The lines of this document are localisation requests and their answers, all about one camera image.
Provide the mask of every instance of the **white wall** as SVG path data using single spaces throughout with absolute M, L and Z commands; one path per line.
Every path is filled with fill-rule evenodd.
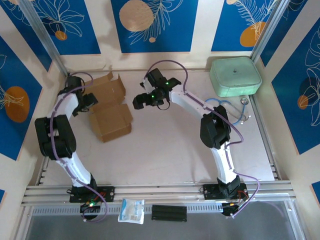
M 311 184 L 320 181 L 320 145 L 301 155 L 298 154 L 271 82 L 319 19 L 319 12 L 319 0 L 308 0 L 266 68 L 261 62 L 257 64 L 263 79 L 257 100 L 275 160 L 282 177 L 290 179 L 292 183 L 299 208 L 314 240 L 319 239 L 320 235 L 320 205 L 313 194 Z
M 39 151 L 34 121 L 36 118 L 45 116 L 52 108 L 63 76 L 60 75 L 54 64 L 51 65 L 50 71 L 47 73 L 1 7 L 0 36 L 42 86 L 42 92 L 18 159 L 14 161 L 0 154 L 0 189 L 6 192 L 0 208 L 0 235 L 1 239 L 7 240 L 16 221 L 26 186 L 31 180 L 36 162 L 43 159 Z
M 79 70 L 145 70 L 151 63 L 163 59 L 176 60 L 189 69 L 203 69 L 210 68 L 208 62 L 210 64 L 216 57 L 249 56 L 251 51 L 211 52 L 224 1 L 198 1 L 191 52 L 122 54 L 110 0 L 85 0 L 101 55 L 64 55 L 62 59 L 72 72 Z M 179 69 L 180 67 L 174 63 L 163 63 L 163 68 Z

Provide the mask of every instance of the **plastic bag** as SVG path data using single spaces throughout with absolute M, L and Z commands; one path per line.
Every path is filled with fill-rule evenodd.
M 145 200 L 133 200 L 124 198 L 118 222 L 144 224 L 145 218 Z

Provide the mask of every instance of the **cardboard box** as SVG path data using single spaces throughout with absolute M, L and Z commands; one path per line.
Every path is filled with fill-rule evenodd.
M 90 123 L 93 132 L 102 142 L 108 142 L 131 132 L 133 117 L 125 100 L 126 89 L 118 75 L 116 80 L 110 72 L 93 81 L 93 86 L 85 89 L 85 92 L 93 93 L 98 103 L 90 111 Z

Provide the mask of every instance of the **black bracket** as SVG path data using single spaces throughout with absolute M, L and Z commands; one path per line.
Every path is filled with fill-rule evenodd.
M 222 105 L 213 109 L 228 120 L 227 111 Z M 214 113 L 203 115 L 200 125 L 200 138 L 208 148 L 220 149 L 221 145 L 230 140 L 230 132 L 230 126 Z
M 152 220 L 186 222 L 186 206 L 152 205 Z
M 49 137 L 50 118 L 37 118 L 34 125 L 42 155 L 48 156 L 51 160 L 56 160 Z M 53 130 L 58 130 L 58 135 L 54 137 L 58 157 L 71 158 L 76 151 L 77 142 L 66 115 L 59 115 L 53 119 Z
M 218 179 L 217 184 L 204 184 L 202 194 L 205 200 L 238 200 L 237 202 L 222 203 L 225 216 L 232 216 L 248 199 L 248 191 L 245 183 L 240 183 L 240 178 L 236 178 L 225 184 Z
M 98 193 L 105 193 L 104 199 L 107 203 L 112 203 L 115 197 L 115 187 L 114 186 L 98 186 L 96 191 Z M 69 202 L 70 203 L 86 203 L 92 199 L 92 194 L 83 195 L 83 196 L 71 196 Z
M 68 76 L 65 85 L 66 87 L 58 93 L 58 96 L 70 92 L 72 89 L 82 86 L 82 78 L 78 76 Z M 72 115 L 75 117 L 78 112 L 88 112 L 89 108 L 98 103 L 93 93 L 84 94 L 84 90 L 78 89 L 73 93 L 76 95 L 78 100 L 78 106 L 73 110 Z
M 238 199 L 239 191 L 247 191 L 247 185 L 245 183 L 240 183 L 240 177 L 238 175 L 228 184 L 221 182 L 219 178 L 217 180 L 218 183 L 216 184 L 204 184 L 202 186 L 204 200 Z

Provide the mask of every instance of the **white tabletop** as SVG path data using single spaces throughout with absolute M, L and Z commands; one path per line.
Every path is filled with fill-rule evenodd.
M 95 78 L 106 73 L 95 73 Z M 144 92 L 140 87 L 144 71 L 119 72 L 126 88 L 124 103 L 133 116 L 132 132 L 110 142 L 100 142 L 91 130 L 89 113 L 80 113 L 70 119 L 77 141 L 76 152 L 83 165 L 98 184 L 159 184 L 187 182 L 216 182 L 217 167 L 211 151 L 200 140 L 200 121 L 176 104 L 166 111 L 156 107 L 135 110 L 134 97 Z M 168 79 L 185 80 L 183 71 L 162 71 Z M 190 70 L 187 89 L 205 100 L 217 98 L 210 82 L 209 72 Z M 242 97 L 224 98 L 242 109 Z M 237 172 L 272 181 L 274 176 L 260 135 L 251 104 L 245 108 L 251 118 L 237 128 L 244 136 L 242 144 L 231 146 L 231 155 Z M 231 130 L 230 141 L 239 137 Z M 72 182 L 55 161 L 49 161 L 43 173 L 44 185 L 70 185 Z

